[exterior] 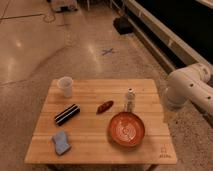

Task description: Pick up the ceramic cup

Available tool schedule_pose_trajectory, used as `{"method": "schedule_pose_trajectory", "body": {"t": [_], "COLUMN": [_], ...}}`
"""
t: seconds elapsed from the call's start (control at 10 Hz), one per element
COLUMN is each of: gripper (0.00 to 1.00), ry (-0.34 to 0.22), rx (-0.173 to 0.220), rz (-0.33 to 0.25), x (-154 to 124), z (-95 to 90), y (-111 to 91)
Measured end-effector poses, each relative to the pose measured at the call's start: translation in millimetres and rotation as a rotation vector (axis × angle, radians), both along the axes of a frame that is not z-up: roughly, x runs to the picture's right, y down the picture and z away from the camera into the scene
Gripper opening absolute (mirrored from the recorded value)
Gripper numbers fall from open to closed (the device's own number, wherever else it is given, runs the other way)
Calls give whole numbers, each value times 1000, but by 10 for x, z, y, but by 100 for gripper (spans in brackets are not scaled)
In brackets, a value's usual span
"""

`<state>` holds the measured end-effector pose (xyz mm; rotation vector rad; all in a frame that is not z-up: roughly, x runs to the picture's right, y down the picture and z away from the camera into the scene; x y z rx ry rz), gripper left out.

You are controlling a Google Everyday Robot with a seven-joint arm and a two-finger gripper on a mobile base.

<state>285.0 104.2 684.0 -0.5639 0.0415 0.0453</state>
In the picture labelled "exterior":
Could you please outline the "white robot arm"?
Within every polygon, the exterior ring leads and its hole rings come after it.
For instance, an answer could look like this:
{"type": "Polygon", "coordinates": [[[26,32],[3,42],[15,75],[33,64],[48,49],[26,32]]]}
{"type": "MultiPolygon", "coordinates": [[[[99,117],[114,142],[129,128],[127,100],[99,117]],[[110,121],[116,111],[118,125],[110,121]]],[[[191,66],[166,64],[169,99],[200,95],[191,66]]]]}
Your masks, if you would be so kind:
{"type": "Polygon", "coordinates": [[[210,69],[195,63],[168,75],[164,104],[169,110],[182,108],[190,100],[213,117],[213,87],[208,85],[210,69]]]}

